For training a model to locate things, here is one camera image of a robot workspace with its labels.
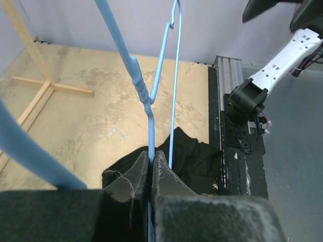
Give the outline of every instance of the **white wall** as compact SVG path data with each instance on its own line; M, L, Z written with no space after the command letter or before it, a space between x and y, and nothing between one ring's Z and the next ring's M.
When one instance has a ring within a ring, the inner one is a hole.
M19 1L14 1L21 17L23 18L29 32L35 37L34 30L22 8ZM7 68L19 55L24 45L12 27L8 17L0 6L0 77L5 73Z
M108 0L131 53L158 56L173 0ZM290 38L294 4L278 4L242 24L247 0L182 0L180 59L213 63L216 55L266 62ZM21 0L41 40L116 51L94 0ZM177 31L166 57L175 58Z

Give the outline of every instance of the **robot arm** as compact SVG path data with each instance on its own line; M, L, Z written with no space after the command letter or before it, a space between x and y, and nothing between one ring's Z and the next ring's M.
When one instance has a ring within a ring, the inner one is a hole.
M264 68L232 91L229 120L236 125L254 120L263 111L266 97L279 80L322 42L319 34L310 29L297 30L289 43Z

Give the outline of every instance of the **floor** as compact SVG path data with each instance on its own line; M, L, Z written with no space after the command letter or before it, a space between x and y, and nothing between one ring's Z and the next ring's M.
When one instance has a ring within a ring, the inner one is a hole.
M147 117L117 53L37 44L59 83L94 89L94 98L55 91L28 134L80 177L101 188L101 173L119 158L147 145ZM138 56L148 90L157 59ZM165 60L155 104L156 145L170 132L175 62ZM11 76L41 79L27 51L0 78L0 97L15 118L39 90L11 82ZM176 126L208 142L207 66L180 62ZM13 160L0 173L0 190L53 189Z
M244 79L257 70L243 68ZM288 242L322 241L323 75L287 75L265 102L273 125L265 137L269 200Z

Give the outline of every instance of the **wooden plank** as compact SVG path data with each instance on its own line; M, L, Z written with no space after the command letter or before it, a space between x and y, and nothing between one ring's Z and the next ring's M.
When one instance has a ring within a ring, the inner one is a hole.
M45 78L45 80L53 82L50 70L47 64L45 63L44 59L42 58L41 54L39 53L37 46L34 43L34 40L32 39L30 33L28 32L28 29L21 16L19 15L19 12L17 11L13 1L0 0L0 3L6 15L10 19L11 24L14 26L22 42L24 43L26 50L35 62L39 71L41 72L42 76Z
M17 121L24 131L27 132L29 130L53 92L54 88L51 86L50 81L46 81ZM0 171L9 159L8 155L0 151Z
M25 85L29 85L29 86L41 86L44 84L44 82L42 82L42 81L30 79L30 78L23 78L23 77L11 77L11 80L17 84L25 84ZM52 84L52 86L56 91L84 95L84 96L88 96L88 97L94 96L94 91L89 88L73 87L73 86L64 85L64 84L60 84L60 83L54 83L54 84Z

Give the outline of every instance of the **black cloth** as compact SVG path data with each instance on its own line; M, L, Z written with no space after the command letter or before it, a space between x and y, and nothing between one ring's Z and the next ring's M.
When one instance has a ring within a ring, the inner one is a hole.
M169 157L170 136L157 150ZM142 151L148 147L140 147L118 160L106 170L119 171L124 174L132 167ZM205 195L219 195L218 184L221 181L222 151L197 139L189 137L178 127L174 129L173 171L194 192ZM102 187L111 184L119 174L115 172L102 173Z

